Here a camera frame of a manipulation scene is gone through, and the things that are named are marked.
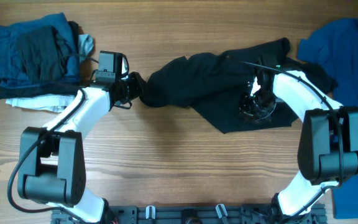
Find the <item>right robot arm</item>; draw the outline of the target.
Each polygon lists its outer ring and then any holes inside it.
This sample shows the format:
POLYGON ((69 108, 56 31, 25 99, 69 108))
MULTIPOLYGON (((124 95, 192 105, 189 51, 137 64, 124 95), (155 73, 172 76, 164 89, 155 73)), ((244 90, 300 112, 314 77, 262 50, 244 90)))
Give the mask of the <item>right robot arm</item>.
POLYGON ((241 99, 241 118, 267 119, 282 101, 303 123, 299 171, 275 194, 268 216, 271 223, 299 221, 326 192, 358 174, 358 107, 330 99, 299 67, 284 67, 263 56, 248 65, 257 85, 241 99))

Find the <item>black polo shirt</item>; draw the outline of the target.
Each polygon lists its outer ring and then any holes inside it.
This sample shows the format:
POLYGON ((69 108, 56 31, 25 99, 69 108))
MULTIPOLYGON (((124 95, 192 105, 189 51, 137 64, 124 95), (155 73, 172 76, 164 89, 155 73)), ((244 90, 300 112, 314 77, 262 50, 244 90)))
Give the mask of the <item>black polo shirt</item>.
POLYGON ((289 51, 290 41, 281 38, 219 55, 200 53, 179 57, 151 74, 140 99, 152 108, 192 107, 222 133, 291 126, 298 117, 285 103, 273 105, 271 111, 257 121, 247 117, 251 109, 246 98, 251 94, 257 74, 268 74, 254 67, 255 64, 293 65, 305 72, 309 81, 323 93, 332 92, 337 82, 321 66, 289 58, 289 51))

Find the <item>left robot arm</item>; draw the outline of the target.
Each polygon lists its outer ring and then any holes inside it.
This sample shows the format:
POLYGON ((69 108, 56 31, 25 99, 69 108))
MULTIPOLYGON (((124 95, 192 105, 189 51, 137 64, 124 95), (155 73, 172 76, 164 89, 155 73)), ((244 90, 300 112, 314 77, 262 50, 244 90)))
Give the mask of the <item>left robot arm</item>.
POLYGON ((117 223, 107 200, 86 188, 83 141, 113 108, 130 109, 145 82, 129 71, 124 54, 108 51, 100 52, 91 77, 55 119, 21 134, 19 161, 7 186, 8 201, 15 209, 36 213, 15 203, 14 183, 20 198, 45 204, 46 212, 65 215, 67 223, 117 223))

